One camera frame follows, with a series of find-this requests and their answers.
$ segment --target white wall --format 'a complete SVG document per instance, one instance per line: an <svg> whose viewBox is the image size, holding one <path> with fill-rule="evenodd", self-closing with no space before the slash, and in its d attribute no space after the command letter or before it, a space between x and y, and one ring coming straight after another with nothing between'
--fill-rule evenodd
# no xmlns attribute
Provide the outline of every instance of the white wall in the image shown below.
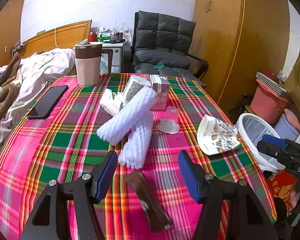
<svg viewBox="0 0 300 240"><path fill-rule="evenodd" d="M92 20L92 27L112 29L120 17L130 29L134 13L143 10L192 20L195 0L25 0L21 41L42 30Z"/></svg>
<svg viewBox="0 0 300 240"><path fill-rule="evenodd" d="M290 1L288 1L288 4L290 11L290 37L286 61L283 66L283 71L287 77L298 58L300 50L300 15Z"/></svg>

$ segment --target chair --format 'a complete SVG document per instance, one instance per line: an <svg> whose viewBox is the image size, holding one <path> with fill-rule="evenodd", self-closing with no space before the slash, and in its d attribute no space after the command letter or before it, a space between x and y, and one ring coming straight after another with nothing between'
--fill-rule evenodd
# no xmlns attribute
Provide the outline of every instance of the chair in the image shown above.
<svg viewBox="0 0 300 240"><path fill-rule="evenodd" d="M134 35L131 55L135 73L162 74L183 77L197 81L206 87L199 78L208 70L208 63L188 53L194 32L195 22L181 18L139 11L135 13ZM188 71L190 62L187 57L199 62L194 75ZM158 70L154 65L163 64Z"/></svg>

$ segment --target hand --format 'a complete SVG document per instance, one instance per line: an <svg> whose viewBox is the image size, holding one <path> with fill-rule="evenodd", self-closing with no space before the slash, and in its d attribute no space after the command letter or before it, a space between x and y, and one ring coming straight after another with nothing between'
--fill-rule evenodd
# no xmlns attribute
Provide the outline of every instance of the hand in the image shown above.
<svg viewBox="0 0 300 240"><path fill-rule="evenodd" d="M300 182L296 181L290 189L290 195L288 200L289 211L291 211L296 207L299 198L300 198Z"/></svg>

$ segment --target chair armrest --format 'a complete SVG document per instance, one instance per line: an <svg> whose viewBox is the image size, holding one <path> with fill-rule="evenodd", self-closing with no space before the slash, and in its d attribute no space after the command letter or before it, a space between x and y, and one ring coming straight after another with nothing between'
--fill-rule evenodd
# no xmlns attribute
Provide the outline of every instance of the chair armrest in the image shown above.
<svg viewBox="0 0 300 240"><path fill-rule="evenodd" d="M121 73L133 73L131 70L132 51L130 43L127 41L122 45L122 64Z"/></svg>
<svg viewBox="0 0 300 240"><path fill-rule="evenodd" d="M200 77L202 75L204 76L207 73L208 68L209 68L209 64L207 61L205 61L204 59L201 59L199 57L196 57L194 55L191 55L191 54L186 54L186 56L194 58L195 60L199 61L200 67L199 67L197 73L194 74L194 76L196 78L200 79Z"/></svg>

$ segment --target red plastic bucket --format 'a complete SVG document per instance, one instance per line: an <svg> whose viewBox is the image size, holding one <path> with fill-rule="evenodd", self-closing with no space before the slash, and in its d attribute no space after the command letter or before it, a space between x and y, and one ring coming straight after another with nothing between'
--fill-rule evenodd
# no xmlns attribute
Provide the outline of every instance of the red plastic bucket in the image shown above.
<svg viewBox="0 0 300 240"><path fill-rule="evenodd" d="M251 102L251 110L269 124L276 124L289 101L257 79L258 87Z"/></svg>

